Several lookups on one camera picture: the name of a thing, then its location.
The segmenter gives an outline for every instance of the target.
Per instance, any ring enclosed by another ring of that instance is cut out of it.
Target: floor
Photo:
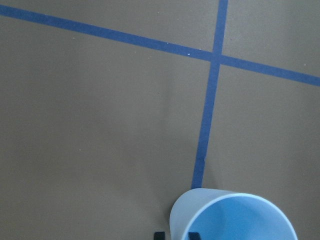
[[[317,240],[319,11],[0,0],[0,239],[170,239],[202,186],[262,196]]]

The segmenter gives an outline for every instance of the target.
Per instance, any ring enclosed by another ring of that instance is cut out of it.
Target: plastic cup
[[[171,240],[298,240],[285,214],[256,195],[196,188],[174,203],[170,213]]]

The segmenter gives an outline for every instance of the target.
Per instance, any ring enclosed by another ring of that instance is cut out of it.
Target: blue tape line
[[[88,34],[100,38],[119,41],[122,43],[132,44],[144,48],[159,50],[171,54],[182,55],[189,58],[200,59],[204,61],[210,61],[211,59],[211,52],[208,51],[181,46],[174,43],[155,40],[108,28],[98,27],[77,21],[67,20],[60,17],[22,10],[14,7],[0,5],[0,15],[37,24],[52,26],[60,29],[70,30],[82,34]]]
[[[192,47],[181,46],[174,43],[169,43],[165,41],[159,41],[143,36],[138,36],[134,34],[129,34],[121,31],[116,31],[108,28],[98,27],[86,23],[81,23],[77,21],[67,20],[64,18],[59,18],[55,16],[50,16],[46,14],[36,13],[32,11],[22,10],[15,7],[9,7],[0,4],[0,15],[25,20],[37,24],[47,25],[51,27],[56,27],[60,29],[65,29],[69,31],[74,31],[78,33],[88,34],[96,37],[101,37],[109,40],[119,41],[122,43],[132,44],[140,47],[145,47],[149,49],[159,50],[167,53],[177,54],[189,58],[200,59],[204,61],[212,61],[212,53],[209,51],[204,51],[200,49],[195,49]],[[221,64],[254,71],[261,74],[272,75],[280,78],[285,78],[293,81],[298,81],[301,83],[311,84],[319,86],[320,77],[307,75],[299,72],[289,71],[281,69],[278,67],[263,65],[259,63],[254,63],[242,59],[237,59],[229,56],[220,56],[219,61]]]
[[[219,78],[220,57],[223,50],[223,42],[225,36],[227,9],[228,0],[220,0],[217,12],[213,41],[213,52],[211,56],[211,66],[205,94],[203,115],[200,127],[198,147],[195,157],[195,164],[193,169],[191,189],[202,187],[205,172],[205,162],[210,138],[212,116],[214,112],[215,98]]]
[[[290,70],[282,69],[275,66],[268,66],[268,65],[247,61],[247,60],[242,60],[242,59],[234,58],[231,56],[224,56],[224,55],[221,56],[220,63],[230,67],[249,70],[249,71],[260,73],[260,74],[266,74],[266,75],[271,75],[271,76],[275,76],[283,79],[297,81],[304,84],[320,86],[320,77],[303,74],[296,71],[290,71]]]

